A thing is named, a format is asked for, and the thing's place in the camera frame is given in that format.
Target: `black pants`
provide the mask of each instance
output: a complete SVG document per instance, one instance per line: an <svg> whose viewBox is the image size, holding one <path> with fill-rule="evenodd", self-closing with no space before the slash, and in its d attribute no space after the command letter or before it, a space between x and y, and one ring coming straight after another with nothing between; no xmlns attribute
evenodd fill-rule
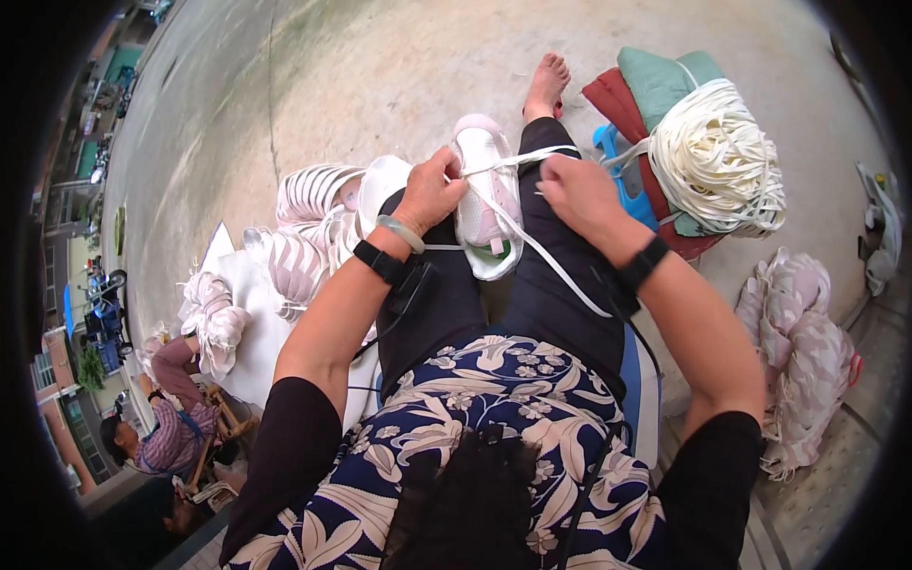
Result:
<svg viewBox="0 0 912 570"><path fill-rule="evenodd" d="M519 153L556 145L573 145L570 135L556 119L541 118L526 125ZM580 158L578 153L561 150ZM519 170L523 226L560 263L596 305L614 318L593 313L571 291L554 269L528 244L516 266L503 327L511 335L530 337L563 348L595 370L620 401L627 393L618 372L624 354L624 318L639 309L637 299L622 292L617 270L589 242L571 230L540 195L535 183L542 179L540 163L524 164ZM391 214L404 190L387 200L381 210ZM426 244L456 244L454 216L424 236ZM462 251L429 250L420 259L432 263L440 279L420 306L410 309L379 341L384 393L388 385L423 360L448 345L486 334L488 323L482 311L478 282ZM392 324L395 315L380 308L378 331Z"/></svg>

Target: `green cushion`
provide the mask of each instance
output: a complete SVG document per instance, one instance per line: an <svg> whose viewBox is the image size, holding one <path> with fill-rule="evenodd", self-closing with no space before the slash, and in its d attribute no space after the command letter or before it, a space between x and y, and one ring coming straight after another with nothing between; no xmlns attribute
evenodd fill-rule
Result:
<svg viewBox="0 0 912 570"><path fill-rule="evenodd" d="M678 58L693 77L702 85L713 79L723 78L719 66L705 51L695 51ZM643 117L646 130L652 130L674 107L696 86L687 72L674 59L650 54L642 49L621 47L617 54L617 66L624 81L633 93L639 114Z"/></svg>

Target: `pink and white sneaker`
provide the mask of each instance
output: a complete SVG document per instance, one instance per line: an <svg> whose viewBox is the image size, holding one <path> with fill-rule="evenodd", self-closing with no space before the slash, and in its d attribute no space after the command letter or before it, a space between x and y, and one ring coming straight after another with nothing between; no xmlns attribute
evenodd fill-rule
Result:
<svg viewBox="0 0 912 570"><path fill-rule="evenodd" d="M497 203L522 227L519 182L515 166L489 169L512 156L500 126L484 115L466 115L453 131L453 152L471 190L456 208L456 239L465 248L475 277L496 281L510 273L523 252L523 240L500 219L479 194Z"/></svg>

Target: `knee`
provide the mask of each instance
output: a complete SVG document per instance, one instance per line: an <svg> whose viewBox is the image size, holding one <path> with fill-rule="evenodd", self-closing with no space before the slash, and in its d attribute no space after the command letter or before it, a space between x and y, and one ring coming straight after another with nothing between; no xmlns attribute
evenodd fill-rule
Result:
<svg viewBox="0 0 912 570"><path fill-rule="evenodd" d="M171 360L168 359L167 355L163 355L159 351L152 355L151 366L152 374L155 376L155 378L158 378L161 375L161 372L170 368L174 368L177 366L177 364L171 362Z"/></svg>

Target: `black sleeve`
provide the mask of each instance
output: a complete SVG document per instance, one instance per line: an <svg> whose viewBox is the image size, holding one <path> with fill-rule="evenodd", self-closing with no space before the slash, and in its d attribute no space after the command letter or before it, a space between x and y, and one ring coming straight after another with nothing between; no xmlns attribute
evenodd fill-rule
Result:
<svg viewBox="0 0 912 570"><path fill-rule="evenodd" d="M302 378L282 378L269 391L263 421L234 501L219 556L225 565L295 499L332 469L342 422L323 391Z"/></svg>
<svg viewBox="0 0 912 570"><path fill-rule="evenodd" d="M738 567L762 453L760 425L740 411L712 418L684 442L656 492L669 567Z"/></svg>

